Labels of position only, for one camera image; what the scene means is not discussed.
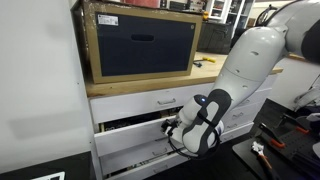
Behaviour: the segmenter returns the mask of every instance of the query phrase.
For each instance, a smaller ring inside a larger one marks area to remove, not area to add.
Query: label
[[[118,26],[118,17],[98,14],[98,23],[103,25]]]

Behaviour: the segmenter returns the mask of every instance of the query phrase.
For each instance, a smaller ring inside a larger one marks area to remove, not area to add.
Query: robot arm
[[[253,94],[288,51],[303,55],[304,46],[320,44],[319,9],[319,1],[297,1],[280,9],[268,27],[246,31],[229,53],[209,96],[193,97],[173,123],[163,126],[165,134],[189,152],[204,155],[219,141],[224,129],[220,119]],[[319,61],[317,51],[309,49],[307,57]]]

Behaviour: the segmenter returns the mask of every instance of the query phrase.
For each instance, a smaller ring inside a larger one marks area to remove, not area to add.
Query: wooden countertop
[[[227,55],[197,52],[195,55],[195,59],[201,59],[203,56],[215,59],[216,63],[202,61],[201,68],[198,68],[196,66],[192,67],[190,76],[178,76],[107,84],[93,84],[92,80],[88,80],[86,81],[87,96],[113,96],[214,82],[219,75],[220,69],[222,68],[223,63],[227,58]],[[275,67],[272,70],[272,74],[281,73],[282,71],[282,68]]]

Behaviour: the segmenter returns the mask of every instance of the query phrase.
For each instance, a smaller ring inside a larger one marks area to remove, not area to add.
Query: wooden frame
[[[161,72],[161,73],[121,75],[121,76],[102,76],[98,37],[97,37],[97,31],[96,31],[95,12],[102,12],[102,13],[108,12],[108,13],[123,14],[128,16],[195,23],[196,24],[195,33],[193,37],[193,43],[191,47],[191,53],[189,57],[187,70],[174,71],[174,72]],[[92,77],[93,77],[94,83],[109,83],[109,82],[120,82],[120,81],[131,81],[131,80],[190,75],[192,63],[194,60],[194,55],[198,45],[199,34],[201,30],[202,16],[200,16],[199,14],[180,13],[180,12],[160,10],[160,9],[127,6],[123,4],[86,1],[84,2],[84,19],[85,19],[85,30],[87,35],[87,41],[89,46]]]

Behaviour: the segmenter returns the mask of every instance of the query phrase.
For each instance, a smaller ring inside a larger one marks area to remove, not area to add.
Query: cabinet
[[[255,0],[209,0],[206,11],[209,19],[233,25],[235,29],[244,29],[247,25],[249,14]]]
[[[277,74],[270,75],[254,94],[222,118],[225,124],[220,137],[222,142],[250,131],[276,77]],[[212,86],[211,82],[90,98],[93,124],[179,107],[193,95],[208,95]],[[160,132],[162,122],[174,117],[152,119],[105,132],[97,130],[94,139],[98,159],[95,162],[99,163],[103,176],[107,179],[144,179],[187,161],[172,152],[167,137]]]

